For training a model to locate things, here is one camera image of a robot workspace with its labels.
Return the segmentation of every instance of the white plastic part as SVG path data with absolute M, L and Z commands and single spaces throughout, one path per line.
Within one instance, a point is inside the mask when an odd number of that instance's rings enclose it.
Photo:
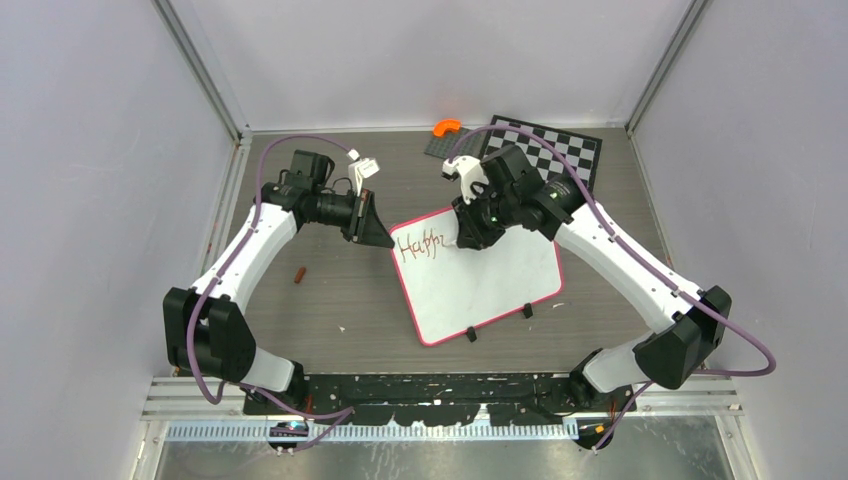
M 618 236 L 627 242 L 633 250 L 645 258 L 654 268 L 663 272 L 680 287 L 695 298 L 699 298 L 698 285 L 678 276 L 669 267 L 648 253 L 641 245 L 622 231 L 606 214 L 601 204 L 596 204 L 601 215 L 610 223 Z M 606 281 L 621 292 L 633 306 L 648 327 L 662 333 L 675 324 L 671 318 L 675 312 L 686 313 L 692 307 L 688 302 L 673 295 L 673 292 L 636 260 L 630 257 L 617 243 L 610 241 L 609 235 L 600 227 L 588 205 L 578 208 L 569 224 L 563 224 L 557 230 L 554 241 L 573 252 L 592 268 L 598 271 Z
M 362 183 L 366 178 L 380 171 L 380 165 L 373 158 L 363 158 L 347 166 L 348 177 L 353 183 L 353 190 L 359 195 L 362 192 Z
M 650 335 L 647 333 L 615 348 L 601 350 L 583 367 L 583 376 L 599 392 L 604 393 L 611 392 L 622 385 L 647 382 L 647 375 L 636 364 L 633 347 L 645 341 Z
M 291 361 L 256 347 L 253 365 L 250 366 L 250 370 L 241 382 L 274 392 L 282 392 L 289 388 L 292 374 L 294 374 L 294 364 Z
M 489 184 L 489 179 L 486 178 L 483 167 L 480 166 L 480 160 L 471 155 L 445 160 L 442 163 L 442 173 L 449 177 L 459 175 L 459 189 L 462 192 L 462 200 L 466 205 L 477 198 L 477 193 L 473 189 L 474 183 Z
M 250 229 L 255 212 L 256 205 L 251 207 L 244 226 L 227 246 L 221 257 L 202 277 L 194 282 L 192 286 L 197 288 L 198 291 L 202 292 L 209 285 L 209 282 L 218 275 L 221 265 Z M 223 295 L 229 295 L 230 301 L 238 305 L 242 312 L 246 311 L 247 302 L 250 300 L 250 295 L 256 288 L 256 284 L 259 283 L 259 279 L 265 274 L 265 270 L 268 269 L 268 265 L 271 264 L 277 252 L 294 238 L 296 233 L 297 222 L 292 213 L 286 212 L 276 205 L 262 204 L 262 212 L 256 231 L 209 297 L 221 298 Z

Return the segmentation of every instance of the gray floor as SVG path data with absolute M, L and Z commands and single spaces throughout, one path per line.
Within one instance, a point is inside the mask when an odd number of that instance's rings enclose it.
M 662 247 L 623 129 L 577 130 L 603 139 L 595 196 L 648 251 Z M 422 153 L 429 132 L 348 133 L 333 137 L 376 157 L 381 171 L 366 186 L 376 192 L 387 228 L 450 205 L 457 184 L 439 176 L 441 162 Z M 239 192 L 234 235 L 254 195 L 259 154 L 274 137 L 257 136 Z M 314 141 L 293 141 L 269 156 L 264 179 L 286 168 L 294 148 L 334 158 L 344 155 Z M 600 275 L 563 252 L 565 288 L 535 308 L 535 316 L 505 318 L 465 338 L 436 347 L 418 342 L 388 250 L 345 242 L 337 228 L 306 225 L 277 256 L 260 281 L 246 318 L 262 348 L 304 364 L 308 372 L 567 371 L 589 352 L 647 331 L 636 311 Z M 292 279 L 301 266 L 303 282 Z M 564 305 L 552 309 L 555 303 Z
M 713 417 L 625 418 L 595 457 L 570 441 L 324 443 L 293 457 L 267 444 L 165 444 L 159 480 L 193 478 L 732 479 Z

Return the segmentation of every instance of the black mounting base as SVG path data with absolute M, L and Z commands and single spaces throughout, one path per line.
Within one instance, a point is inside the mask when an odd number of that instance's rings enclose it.
M 493 426 L 559 424 L 576 412 L 608 416 L 629 399 L 621 387 L 578 408 L 569 395 L 569 378 L 552 373 L 469 373 L 416 375 L 309 375 L 308 394 L 295 405 L 309 413 L 331 413 L 353 406 L 346 423 L 402 426 L 466 425 L 486 405 Z M 278 415 L 271 402 L 248 395 L 245 415 Z M 319 423 L 332 423 L 332 420 Z

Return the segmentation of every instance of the white connector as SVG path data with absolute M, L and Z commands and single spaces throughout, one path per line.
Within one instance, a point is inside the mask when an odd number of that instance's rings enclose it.
M 365 179 L 379 171 L 380 165 L 373 158 L 363 158 L 347 166 L 348 177 L 357 195 L 362 192 L 362 183 Z

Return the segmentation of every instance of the handwritten text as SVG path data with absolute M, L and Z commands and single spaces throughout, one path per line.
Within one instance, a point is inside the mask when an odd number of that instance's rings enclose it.
M 406 263 L 406 254 L 409 253 L 413 260 L 421 258 L 436 258 L 439 246 L 445 244 L 444 235 L 434 235 L 431 228 L 428 232 L 424 230 L 421 234 L 421 239 L 412 240 L 410 234 L 406 234 L 406 246 L 400 238 L 397 239 L 397 244 L 400 247 L 400 254 L 403 258 L 403 263 Z

